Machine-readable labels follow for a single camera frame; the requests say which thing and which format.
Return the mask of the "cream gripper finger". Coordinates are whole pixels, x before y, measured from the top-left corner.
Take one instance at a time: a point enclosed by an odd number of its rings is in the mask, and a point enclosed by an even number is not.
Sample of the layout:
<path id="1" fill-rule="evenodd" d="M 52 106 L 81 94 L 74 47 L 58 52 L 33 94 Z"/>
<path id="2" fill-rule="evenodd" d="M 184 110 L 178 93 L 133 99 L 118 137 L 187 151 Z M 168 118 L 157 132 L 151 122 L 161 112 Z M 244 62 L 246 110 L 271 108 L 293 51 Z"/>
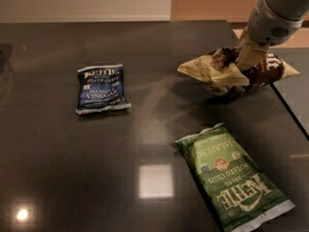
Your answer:
<path id="1" fill-rule="evenodd" d="M 239 42 L 239 56 L 236 60 L 239 70 L 243 72 L 262 62 L 266 58 L 268 49 L 268 43 L 255 43 L 252 41 Z"/>
<path id="2" fill-rule="evenodd" d="M 244 49 L 247 47 L 247 44 L 248 44 L 248 28 L 244 27 L 239 36 L 238 48 Z"/>

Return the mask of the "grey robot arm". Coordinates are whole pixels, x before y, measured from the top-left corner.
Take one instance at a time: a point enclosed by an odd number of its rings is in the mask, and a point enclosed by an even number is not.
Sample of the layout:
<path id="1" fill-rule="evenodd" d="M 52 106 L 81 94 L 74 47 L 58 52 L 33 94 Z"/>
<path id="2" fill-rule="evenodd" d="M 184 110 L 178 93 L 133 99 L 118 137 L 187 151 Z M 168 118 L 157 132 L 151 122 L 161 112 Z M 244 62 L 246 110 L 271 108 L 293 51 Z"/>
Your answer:
<path id="1" fill-rule="evenodd" d="M 259 0 L 238 43 L 241 71 L 262 62 L 271 46 L 286 42 L 308 15 L 309 0 Z"/>

